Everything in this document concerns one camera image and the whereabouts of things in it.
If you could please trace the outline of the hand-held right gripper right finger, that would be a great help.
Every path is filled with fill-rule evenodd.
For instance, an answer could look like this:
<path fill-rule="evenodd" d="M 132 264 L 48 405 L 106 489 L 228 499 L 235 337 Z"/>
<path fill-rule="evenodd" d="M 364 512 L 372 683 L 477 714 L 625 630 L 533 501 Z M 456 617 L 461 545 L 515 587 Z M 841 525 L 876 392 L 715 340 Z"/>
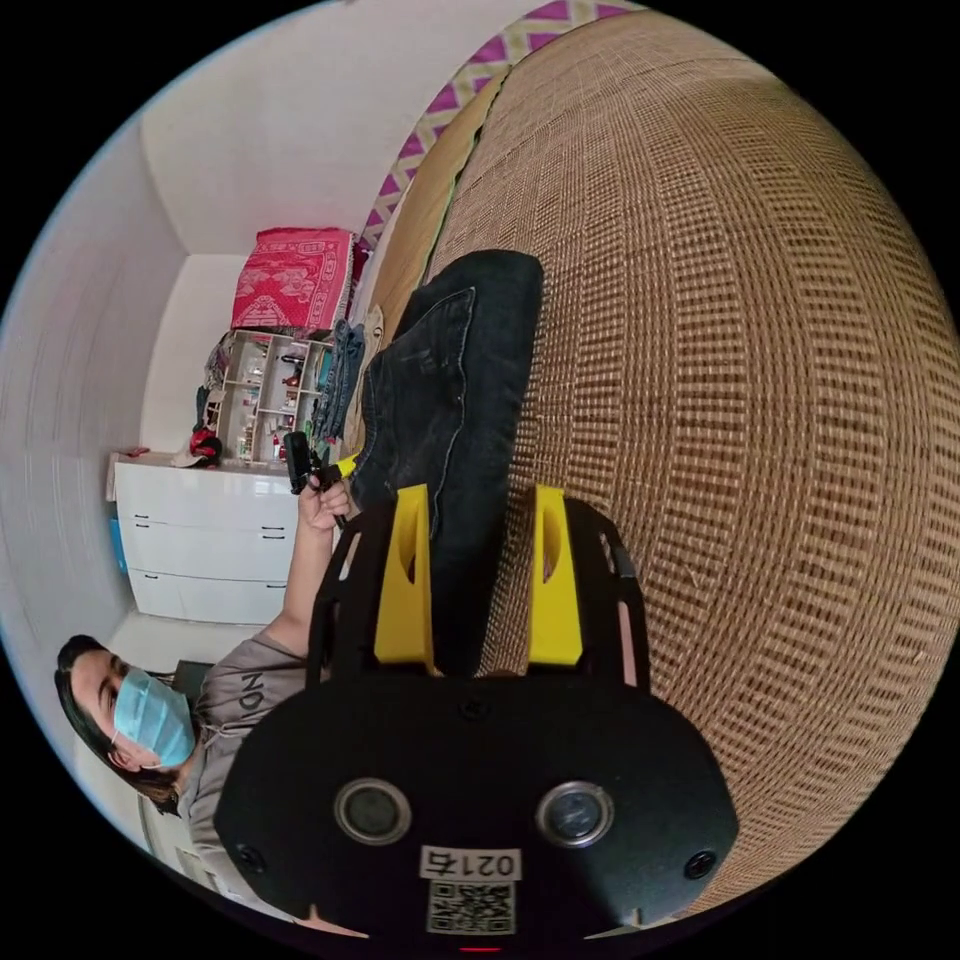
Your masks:
<path fill-rule="evenodd" d="M 583 655 L 572 539 L 563 491 L 538 484 L 533 499 L 533 552 L 528 665 L 575 667 Z"/>

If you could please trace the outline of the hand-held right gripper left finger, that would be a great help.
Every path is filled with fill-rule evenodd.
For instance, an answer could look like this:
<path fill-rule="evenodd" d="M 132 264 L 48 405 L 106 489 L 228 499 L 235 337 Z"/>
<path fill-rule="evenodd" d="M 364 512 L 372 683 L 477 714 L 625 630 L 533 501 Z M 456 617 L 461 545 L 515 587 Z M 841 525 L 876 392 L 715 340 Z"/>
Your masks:
<path fill-rule="evenodd" d="M 433 669 L 428 488 L 398 491 L 374 642 L 381 666 Z"/>

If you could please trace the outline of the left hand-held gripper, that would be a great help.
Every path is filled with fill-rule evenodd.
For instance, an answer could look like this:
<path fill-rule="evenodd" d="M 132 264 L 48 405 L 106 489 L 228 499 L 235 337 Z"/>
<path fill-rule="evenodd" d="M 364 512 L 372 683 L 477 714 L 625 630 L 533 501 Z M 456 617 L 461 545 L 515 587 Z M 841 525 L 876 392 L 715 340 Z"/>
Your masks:
<path fill-rule="evenodd" d="M 350 478 L 357 468 L 358 454 L 337 461 L 308 481 L 308 525 L 342 527 L 350 512 L 350 498 L 343 478 Z"/>

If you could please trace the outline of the person's left hand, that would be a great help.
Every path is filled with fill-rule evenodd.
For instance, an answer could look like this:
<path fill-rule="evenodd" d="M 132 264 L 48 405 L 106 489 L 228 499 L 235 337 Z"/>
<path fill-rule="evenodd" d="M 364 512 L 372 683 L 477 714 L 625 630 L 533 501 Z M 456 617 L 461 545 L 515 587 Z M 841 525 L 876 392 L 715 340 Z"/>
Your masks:
<path fill-rule="evenodd" d="M 298 526 L 317 533 L 342 527 L 351 511 L 347 486 L 338 480 L 329 486 L 312 478 L 298 496 Z"/>

